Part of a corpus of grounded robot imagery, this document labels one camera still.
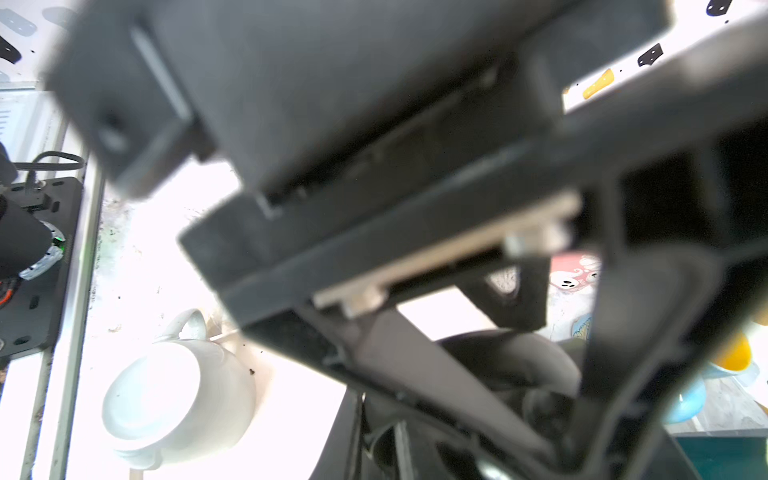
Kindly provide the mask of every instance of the white mug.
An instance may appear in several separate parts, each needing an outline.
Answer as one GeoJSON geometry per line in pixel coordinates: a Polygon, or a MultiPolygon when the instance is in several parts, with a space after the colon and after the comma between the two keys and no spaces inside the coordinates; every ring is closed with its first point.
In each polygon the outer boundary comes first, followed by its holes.
{"type": "Polygon", "coordinates": [[[205,319],[192,309],[112,382],[101,420],[112,449],[131,468],[151,470],[228,449],[255,406],[248,369],[207,340],[205,319]],[[179,339],[187,324],[194,339],[179,339]]]}

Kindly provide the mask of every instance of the black cylinder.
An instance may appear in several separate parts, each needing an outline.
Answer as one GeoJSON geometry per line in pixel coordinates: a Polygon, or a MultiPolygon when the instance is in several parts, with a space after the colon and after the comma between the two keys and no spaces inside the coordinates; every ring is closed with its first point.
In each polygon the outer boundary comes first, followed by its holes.
{"type": "Polygon", "coordinates": [[[0,280],[40,260],[51,246],[51,231],[19,205],[0,195],[0,280]]]}

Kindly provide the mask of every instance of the black cable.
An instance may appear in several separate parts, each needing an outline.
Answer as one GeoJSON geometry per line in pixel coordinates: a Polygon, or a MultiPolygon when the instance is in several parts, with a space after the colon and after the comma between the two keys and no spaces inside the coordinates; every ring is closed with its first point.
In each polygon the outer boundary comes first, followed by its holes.
{"type": "Polygon", "coordinates": [[[35,174],[35,172],[42,172],[42,171],[59,172],[59,171],[66,171],[66,170],[80,170],[85,166],[85,160],[83,160],[82,157],[79,157],[78,155],[75,155],[75,154],[67,154],[63,151],[49,150],[39,154],[31,162],[16,163],[16,164],[13,164],[13,166],[16,167],[16,170],[26,170],[29,172],[27,174],[27,180],[24,182],[24,190],[26,192],[31,192],[35,188],[35,184],[38,182],[37,175],[35,174]],[[74,163],[73,164],[40,164],[38,163],[40,160],[46,157],[66,158],[67,160],[74,161],[74,163]]]}

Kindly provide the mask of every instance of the yellow object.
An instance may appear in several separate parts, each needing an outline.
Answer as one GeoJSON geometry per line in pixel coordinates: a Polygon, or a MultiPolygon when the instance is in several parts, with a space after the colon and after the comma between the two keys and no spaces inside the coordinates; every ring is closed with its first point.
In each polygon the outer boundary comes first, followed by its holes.
{"type": "Polygon", "coordinates": [[[746,370],[752,362],[752,349],[746,340],[746,335],[739,333],[725,347],[723,347],[712,360],[712,363],[721,369],[731,372],[746,370]]]}
{"type": "Polygon", "coordinates": [[[584,99],[587,100],[592,95],[598,93],[603,88],[606,88],[608,85],[614,83],[614,80],[616,80],[616,77],[614,76],[614,71],[610,68],[603,73],[598,80],[587,87],[586,90],[584,90],[584,99]]]}

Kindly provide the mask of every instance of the black mounting plate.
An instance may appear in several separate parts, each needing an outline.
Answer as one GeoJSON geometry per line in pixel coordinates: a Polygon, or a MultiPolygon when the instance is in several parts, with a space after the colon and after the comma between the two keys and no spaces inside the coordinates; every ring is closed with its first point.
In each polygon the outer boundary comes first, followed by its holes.
{"type": "Polygon", "coordinates": [[[56,226],[66,238],[64,258],[41,276],[22,281],[10,301],[0,309],[0,358],[11,359],[39,352],[53,344],[58,336],[61,311],[67,290],[69,261],[74,232],[78,225],[83,185],[73,177],[48,180],[32,195],[24,184],[13,184],[5,196],[17,204],[29,204],[31,197],[46,199],[32,212],[40,221],[56,226]]]}

